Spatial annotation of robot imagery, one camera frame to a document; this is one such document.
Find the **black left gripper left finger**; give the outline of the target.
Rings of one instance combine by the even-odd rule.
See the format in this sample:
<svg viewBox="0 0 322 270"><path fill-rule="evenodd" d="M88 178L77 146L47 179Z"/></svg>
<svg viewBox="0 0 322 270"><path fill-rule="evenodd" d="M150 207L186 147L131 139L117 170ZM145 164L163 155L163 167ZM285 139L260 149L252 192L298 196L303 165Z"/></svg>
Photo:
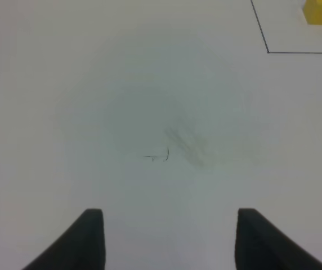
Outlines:
<svg viewBox="0 0 322 270"><path fill-rule="evenodd" d="M104 216L87 209L25 269L105 269Z"/></svg>

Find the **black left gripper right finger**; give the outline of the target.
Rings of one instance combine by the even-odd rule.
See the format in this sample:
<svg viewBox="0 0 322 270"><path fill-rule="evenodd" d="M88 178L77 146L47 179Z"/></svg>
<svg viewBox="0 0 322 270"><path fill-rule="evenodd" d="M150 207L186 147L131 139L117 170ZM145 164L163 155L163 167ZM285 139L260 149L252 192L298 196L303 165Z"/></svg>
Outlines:
<svg viewBox="0 0 322 270"><path fill-rule="evenodd" d="M321 261L250 208L238 210L234 258L237 270L322 270Z"/></svg>

